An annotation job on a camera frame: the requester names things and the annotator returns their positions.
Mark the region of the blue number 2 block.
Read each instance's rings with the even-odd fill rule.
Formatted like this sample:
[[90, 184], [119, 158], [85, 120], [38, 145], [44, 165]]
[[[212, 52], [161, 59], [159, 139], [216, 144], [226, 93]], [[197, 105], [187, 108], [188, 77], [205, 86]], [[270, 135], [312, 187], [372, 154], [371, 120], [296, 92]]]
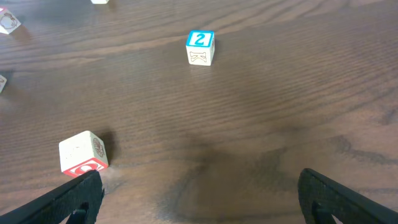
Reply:
[[210, 66], [215, 53], [215, 33], [212, 30], [191, 30], [185, 46], [190, 65]]

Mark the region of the white block red side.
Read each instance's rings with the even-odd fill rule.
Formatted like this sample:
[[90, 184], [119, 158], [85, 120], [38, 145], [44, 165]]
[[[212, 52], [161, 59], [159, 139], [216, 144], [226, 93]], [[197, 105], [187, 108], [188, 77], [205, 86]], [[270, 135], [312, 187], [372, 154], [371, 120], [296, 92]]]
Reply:
[[58, 145], [61, 171], [78, 177], [90, 170], [101, 171], [109, 166], [104, 142], [91, 131], [83, 131]]

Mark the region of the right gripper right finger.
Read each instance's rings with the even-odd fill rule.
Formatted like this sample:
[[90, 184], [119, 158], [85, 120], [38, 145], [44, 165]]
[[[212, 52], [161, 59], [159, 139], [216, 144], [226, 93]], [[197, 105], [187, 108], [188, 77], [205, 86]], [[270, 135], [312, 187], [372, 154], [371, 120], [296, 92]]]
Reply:
[[397, 223], [397, 212], [309, 168], [300, 173], [298, 200], [306, 224]]

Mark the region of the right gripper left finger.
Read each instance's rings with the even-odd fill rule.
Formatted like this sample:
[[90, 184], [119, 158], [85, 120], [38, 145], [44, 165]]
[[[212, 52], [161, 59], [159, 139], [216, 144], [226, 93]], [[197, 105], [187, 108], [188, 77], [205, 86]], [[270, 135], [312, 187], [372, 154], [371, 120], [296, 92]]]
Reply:
[[100, 173], [90, 170], [1, 215], [1, 223], [95, 223], [104, 197]]

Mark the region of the blue picture block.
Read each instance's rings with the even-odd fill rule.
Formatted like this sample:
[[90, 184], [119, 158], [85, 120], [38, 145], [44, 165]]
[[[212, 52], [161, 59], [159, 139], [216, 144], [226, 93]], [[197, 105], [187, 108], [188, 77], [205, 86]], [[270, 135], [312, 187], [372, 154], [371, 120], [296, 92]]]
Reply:
[[7, 82], [7, 78], [5, 78], [4, 76], [0, 75], [0, 93], [3, 91], [5, 85]]

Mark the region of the blue letter P block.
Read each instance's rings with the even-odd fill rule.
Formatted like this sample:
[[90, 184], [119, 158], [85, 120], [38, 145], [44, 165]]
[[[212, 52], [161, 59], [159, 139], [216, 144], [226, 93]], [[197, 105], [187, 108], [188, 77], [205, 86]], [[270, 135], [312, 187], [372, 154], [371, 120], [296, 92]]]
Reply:
[[93, 4], [107, 4], [109, 0], [90, 0]]

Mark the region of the red letter A block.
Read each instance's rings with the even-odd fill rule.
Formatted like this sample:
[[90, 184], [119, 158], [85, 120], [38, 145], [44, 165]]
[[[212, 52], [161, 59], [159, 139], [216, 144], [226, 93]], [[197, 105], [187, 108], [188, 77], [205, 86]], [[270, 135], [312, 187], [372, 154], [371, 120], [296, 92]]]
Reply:
[[0, 11], [0, 33], [10, 34], [16, 30], [21, 23], [16, 16], [8, 9], [1, 7]]

